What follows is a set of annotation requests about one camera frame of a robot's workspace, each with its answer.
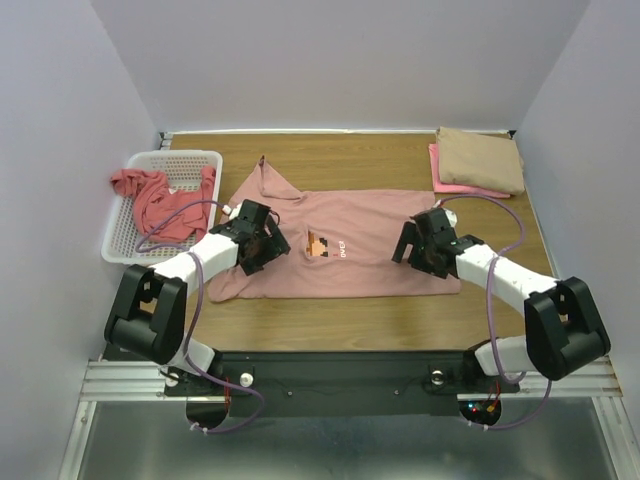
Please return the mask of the dusty pink graphic t-shirt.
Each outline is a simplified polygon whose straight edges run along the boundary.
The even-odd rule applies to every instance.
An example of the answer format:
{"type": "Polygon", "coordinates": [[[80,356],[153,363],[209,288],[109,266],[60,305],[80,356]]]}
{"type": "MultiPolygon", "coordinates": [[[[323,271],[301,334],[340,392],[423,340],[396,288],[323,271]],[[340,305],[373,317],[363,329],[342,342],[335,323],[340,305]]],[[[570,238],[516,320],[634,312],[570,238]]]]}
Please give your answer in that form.
{"type": "Polygon", "coordinates": [[[255,274],[234,267],[216,275],[208,284],[213,302],[449,295],[461,289],[452,276],[440,279],[392,260],[404,223],[435,204],[430,191],[300,191],[261,159],[230,202],[243,200],[279,214],[291,250],[255,274]]]}

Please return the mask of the folded bright pink t-shirt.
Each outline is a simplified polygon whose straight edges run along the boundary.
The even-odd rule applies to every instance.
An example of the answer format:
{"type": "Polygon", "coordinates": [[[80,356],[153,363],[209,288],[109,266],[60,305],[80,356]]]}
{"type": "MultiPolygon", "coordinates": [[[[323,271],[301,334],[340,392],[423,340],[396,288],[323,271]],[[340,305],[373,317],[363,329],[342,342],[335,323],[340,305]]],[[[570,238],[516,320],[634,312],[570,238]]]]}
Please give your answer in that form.
{"type": "Polygon", "coordinates": [[[439,175],[439,148],[436,143],[430,144],[428,147],[433,191],[439,194],[480,194],[496,199],[507,199],[509,194],[496,191],[486,190],[479,187],[447,184],[440,179],[439,175]]]}

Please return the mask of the white plastic laundry basket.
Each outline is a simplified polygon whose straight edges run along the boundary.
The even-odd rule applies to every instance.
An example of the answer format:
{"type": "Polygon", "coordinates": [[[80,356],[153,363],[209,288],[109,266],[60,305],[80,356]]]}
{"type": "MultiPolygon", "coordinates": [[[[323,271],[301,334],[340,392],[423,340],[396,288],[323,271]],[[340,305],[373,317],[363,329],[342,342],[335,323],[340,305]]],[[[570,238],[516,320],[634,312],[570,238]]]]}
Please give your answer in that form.
{"type": "Polygon", "coordinates": [[[102,245],[102,257],[110,263],[152,265],[171,258],[178,253],[173,246],[187,248],[197,243],[191,235],[182,243],[156,243],[149,240],[159,228],[190,206],[200,203],[210,204],[210,216],[207,231],[213,227],[216,216],[220,182],[222,178],[223,157],[216,151],[205,150],[156,150],[141,152],[132,156],[124,169],[161,171],[169,180],[169,185],[177,190],[194,191],[199,187],[200,170],[212,166],[216,170],[214,193],[211,200],[197,200],[171,214],[148,235],[141,235],[133,221],[133,199],[122,197],[116,192],[115,205],[108,222],[107,232],[102,245]]]}

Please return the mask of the folded tan t-shirt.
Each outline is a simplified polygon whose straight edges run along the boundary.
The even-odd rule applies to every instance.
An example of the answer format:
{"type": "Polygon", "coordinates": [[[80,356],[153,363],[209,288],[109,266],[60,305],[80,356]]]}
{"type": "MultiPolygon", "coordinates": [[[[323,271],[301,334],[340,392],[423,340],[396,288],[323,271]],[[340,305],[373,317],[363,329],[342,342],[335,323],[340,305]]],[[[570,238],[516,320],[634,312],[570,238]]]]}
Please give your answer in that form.
{"type": "Polygon", "coordinates": [[[436,132],[437,178],[510,196],[525,191],[523,162],[514,140],[449,127],[436,132]]]}

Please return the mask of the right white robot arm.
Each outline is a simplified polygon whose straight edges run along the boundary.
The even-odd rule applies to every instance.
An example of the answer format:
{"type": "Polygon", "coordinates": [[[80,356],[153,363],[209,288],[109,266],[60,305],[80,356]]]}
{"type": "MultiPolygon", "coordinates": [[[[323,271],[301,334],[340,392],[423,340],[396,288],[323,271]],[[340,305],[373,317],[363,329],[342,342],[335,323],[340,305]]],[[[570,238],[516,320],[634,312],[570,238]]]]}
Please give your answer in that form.
{"type": "Polygon", "coordinates": [[[522,336],[497,337],[469,350],[460,366],[463,384],[482,390],[496,376],[537,372],[558,381],[607,355],[611,341],[588,285],[577,277],[555,279],[495,252],[473,235],[458,236],[454,215],[423,211],[405,222],[392,259],[419,271],[482,287],[524,319],[522,336]]]}

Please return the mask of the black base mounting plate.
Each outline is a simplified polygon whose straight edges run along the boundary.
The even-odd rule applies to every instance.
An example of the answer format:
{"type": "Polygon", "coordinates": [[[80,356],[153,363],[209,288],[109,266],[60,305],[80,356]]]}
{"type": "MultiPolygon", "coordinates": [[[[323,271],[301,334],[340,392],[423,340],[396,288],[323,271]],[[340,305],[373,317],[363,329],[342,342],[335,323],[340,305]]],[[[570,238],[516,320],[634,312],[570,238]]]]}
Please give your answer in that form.
{"type": "Polygon", "coordinates": [[[519,390],[486,376],[461,350],[227,351],[216,371],[232,382],[252,375],[266,417],[456,416],[461,395],[484,400],[519,390]]]}

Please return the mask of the red crumpled t-shirt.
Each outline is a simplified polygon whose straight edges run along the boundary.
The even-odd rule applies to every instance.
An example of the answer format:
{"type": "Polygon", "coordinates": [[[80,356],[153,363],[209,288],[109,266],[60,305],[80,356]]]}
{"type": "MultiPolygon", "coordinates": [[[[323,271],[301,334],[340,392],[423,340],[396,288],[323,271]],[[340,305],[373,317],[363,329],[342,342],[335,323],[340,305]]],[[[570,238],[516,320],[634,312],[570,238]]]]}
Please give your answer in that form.
{"type": "MultiPolygon", "coordinates": [[[[167,175],[161,171],[121,169],[110,178],[118,195],[133,199],[133,221],[143,236],[185,205],[197,200],[211,200],[216,180],[215,168],[204,166],[200,170],[199,180],[199,187],[188,191],[172,188],[167,175]]],[[[210,208],[210,204],[204,203],[188,207],[159,228],[149,240],[156,243],[182,243],[194,235],[199,241],[207,231],[210,208]]]]}

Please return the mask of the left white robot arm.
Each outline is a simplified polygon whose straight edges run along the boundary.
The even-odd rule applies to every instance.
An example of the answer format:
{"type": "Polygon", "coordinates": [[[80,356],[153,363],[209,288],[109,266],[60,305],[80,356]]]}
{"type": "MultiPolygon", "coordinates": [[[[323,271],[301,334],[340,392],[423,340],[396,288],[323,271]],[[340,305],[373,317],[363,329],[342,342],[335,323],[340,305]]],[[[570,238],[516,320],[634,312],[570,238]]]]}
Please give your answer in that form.
{"type": "Polygon", "coordinates": [[[128,267],[107,318],[104,338],[115,347],[160,366],[188,372],[199,393],[215,392],[223,371],[220,355],[192,339],[187,328],[187,300],[204,294],[205,283],[235,267],[249,276],[290,252],[280,230],[280,216],[251,200],[222,207],[228,221],[214,226],[191,247],[151,266],[128,267]]]}

